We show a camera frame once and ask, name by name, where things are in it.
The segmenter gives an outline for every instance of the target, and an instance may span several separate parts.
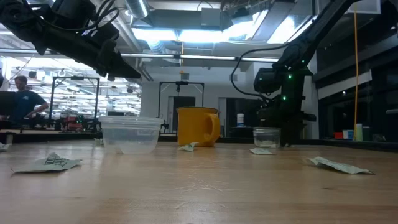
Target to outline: blue shirt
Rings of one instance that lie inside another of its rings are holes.
[[[16,107],[10,120],[19,121],[24,119],[26,115],[33,111],[36,105],[43,105],[45,100],[39,94],[24,90],[18,91],[15,95]]]

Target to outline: mug handle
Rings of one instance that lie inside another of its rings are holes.
[[[220,119],[218,118],[217,114],[205,114],[207,117],[211,119],[211,133],[205,134],[205,142],[215,142],[220,137]]]

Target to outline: wooden table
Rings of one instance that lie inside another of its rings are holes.
[[[297,146],[257,156],[250,144],[194,152],[160,142],[151,154],[105,154],[93,141],[16,144],[0,153],[0,223],[397,223],[398,154]],[[12,175],[51,152],[83,159],[60,174]],[[306,165],[322,156],[370,169]]]

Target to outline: white bottle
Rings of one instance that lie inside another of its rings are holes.
[[[236,126],[237,127],[244,127],[244,114],[237,114],[236,115]]]

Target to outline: crumpled paper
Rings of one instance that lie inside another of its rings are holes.
[[[250,151],[256,155],[274,155],[274,153],[270,152],[268,149],[263,148],[254,148],[250,149]]]
[[[63,171],[74,166],[80,165],[81,159],[66,159],[61,158],[56,153],[51,153],[45,159],[36,160],[34,163],[27,164],[21,167],[11,167],[14,172],[48,172],[48,171]]]
[[[342,171],[346,174],[374,174],[367,169],[361,169],[359,167],[355,167],[349,164],[344,164],[340,162],[333,162],[328,159],[322,157],[315,157],[313,159],[308,158],[311,162],[313,162],[316,166],[328,166],[332,167],[336,170]]]
[[[179,150],[193,152],[193,150],[195,149],[195,145],[198,144],[198,143],[199,142],[193,142],[191,144],[187,144],[187,145],[181,146],[181,147],[179,147]]]
[[[101,146],[104,145],[104,139],[96,139],[96,138],[94,138],[94,142],[97,145],[101,145]]]
[[[8,147],[10,147],[11,144],[3,144],[0,143],[0,152],[7,152]]]

